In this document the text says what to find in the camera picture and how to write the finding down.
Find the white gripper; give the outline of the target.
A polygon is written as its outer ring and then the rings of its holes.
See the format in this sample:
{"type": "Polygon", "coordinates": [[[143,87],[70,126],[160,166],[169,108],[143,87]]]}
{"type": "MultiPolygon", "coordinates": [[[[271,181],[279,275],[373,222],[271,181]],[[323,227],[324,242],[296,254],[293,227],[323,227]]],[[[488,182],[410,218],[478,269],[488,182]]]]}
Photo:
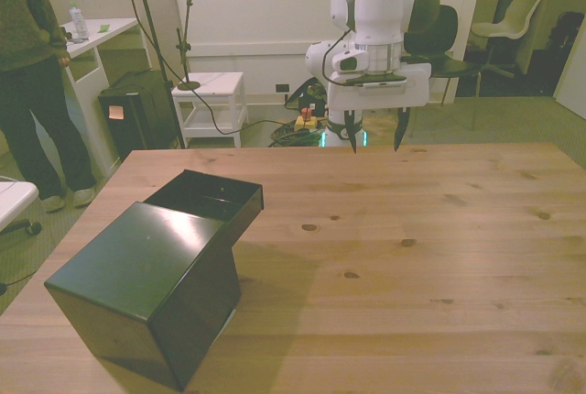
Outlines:
{"type": "Polygon", "coordinates": [[[429,101],[430,74],[429,63],[401,63],[394,73],[336,71],[331,75],[328,106],[331,112],[345,111],[344,124],[353,153],[357,152],[356,134],[360,130],[354,110],[401,107],[397,109],[394,135],[394,150],[399,149],[408,127],[409,107],[423,106],[429,101]]]}

